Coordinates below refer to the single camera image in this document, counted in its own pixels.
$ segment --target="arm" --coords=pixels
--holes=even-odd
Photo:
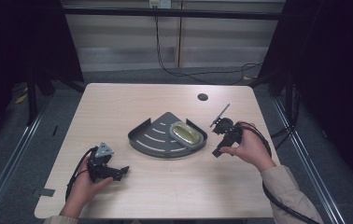
[[[289,208],[322,223],[315,206],[308,198],[299,191],[299,187],[285,166],[276,166],[268,154],[261,139],[251,131],[243,131],[243,139],[238,147],[222,147],[221,152],[229,153],[239,157],[241,160],[254,165],[261,173],[266,188],[277,198],[278,201]],[[287,214],[282,209],[271,203],[276,223],[303,223],[297,218]]]
[[[87,160],[81,163],[78,169],[78,177],[69,194],[68,200],[57,217],[49,217],[45,224],[54,223],[78,223],[78,217],[86,203],[89,203],[95,194],[113,181],[112,177],[101,180],[98,183],[92,183],[89,172],[87,171]]]

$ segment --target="person's left hand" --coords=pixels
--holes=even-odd
[[[60,216],[78,218],[84,205],[89,203],[99,190],[113,181],[113,178],[109,177],[97,183],[92,183],[89,171],[87,170],[88,159],[89,157],[86,157],[78,169],[79,175],[75,180]]]

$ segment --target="wooden table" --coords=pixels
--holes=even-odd
[[[198,99],[200,93],[208,96]],[[90,84],[64,139],[49,175],[35,216],[58,215],[64,205],[66,184],[78,161],[91,147],[105,142],[115,150],[108,166],[129,165],[129,173],[103,189],[81,213],[86,218],[246,218],[271,217],[272,209],[261,189],[259,172],[237,157],[212,151],[223,135],[209,128],[226,104],[223,118],[256,124],[270,141],[261,110],[250,87],[159,84]],[[128,132],[165,112],[191,120],[208,134],[205,147],[179,159],[145,155],[129,144]]]

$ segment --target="sleeve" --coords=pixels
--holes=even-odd
[[[276,166],[261,172],[263,183],[279,202],[307,216],[316,222],[323,223],[316,207],[299,190],[293,174],[286,166]],[[275,223],[304,223],[272,204]]]
[[[72,217],[54,216],[48,217],[44,224],[78,224],[78,220]]]

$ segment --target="hand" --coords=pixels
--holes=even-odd
[[[72,187],[68,200],[65,203],[60,216],[78,218],[81,210],[86,203],[89,203],[95,194],[113,181],[112,177],[101,180],[98,183],[92,183],[87,168],[86,157],[78,169],[78,177]]]
[[[249,125],[243,121],[238,121],[237,124],[249,127]],[[243,130],[242,135],[243,139],[240,146],[222,147],[220,151],[235,155],[241,160],[251,163],[259,172],[275,166],[263,142],[255,133],[250,130]]]

